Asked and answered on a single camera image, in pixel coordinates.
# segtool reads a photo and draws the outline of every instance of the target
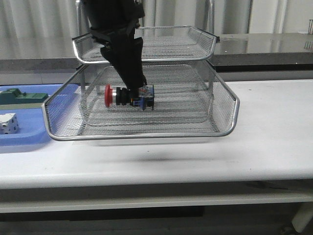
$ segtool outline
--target wire mesh tray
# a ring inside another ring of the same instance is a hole
[[[140,27],[135,38],[143,38],[142,61],[203,60],[213,52],[216,37],[191,26]],[[91,34],[73,39],[74,53],[84,64],[108,63],[101,53],[101,44]]]
[[[84,65],[43,104],[56,140],[218,137],[235,127],[239,100],[206,61],[144,63],[154,110],[105,107],[104,87],[123,87],[109,65]]]

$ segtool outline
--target upper mesh tray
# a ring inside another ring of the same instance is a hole
[[[142,61],[204,60],[213,52],[216,37],[191,26],[141,27],[135,38],[143,38]],[[73,39],[74,53],[84,64],[108,63],[100,54],[101,44],[91,34]]]

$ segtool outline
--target lower mesh tray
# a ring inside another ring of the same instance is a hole
[[[213,137],[235,127],[239,100],[205,61],[144,64],[154,110],[104,104],[106,84],[124,87],[113,67],[83,66],[43,105],[56,140]]]

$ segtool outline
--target gray countertop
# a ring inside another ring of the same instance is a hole
[[[214,66],[311,64],[313,35],[221,35],[210,62]],[[0,39],[0,71],[74,69],[71,38]]]

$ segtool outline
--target blue tray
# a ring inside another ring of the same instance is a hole
[[[0,91],[5,91],[9,88],[19,88],[26,93],[48,93],[48,95],[52,95],[60,86],[60,84],[0,86]],[[40,108],[0,110],[0,114],[7,113],[17,114],[20,129],[16,134],[0,135],[0,146],[38,144],[50,140],[45,130],[43,114]]]

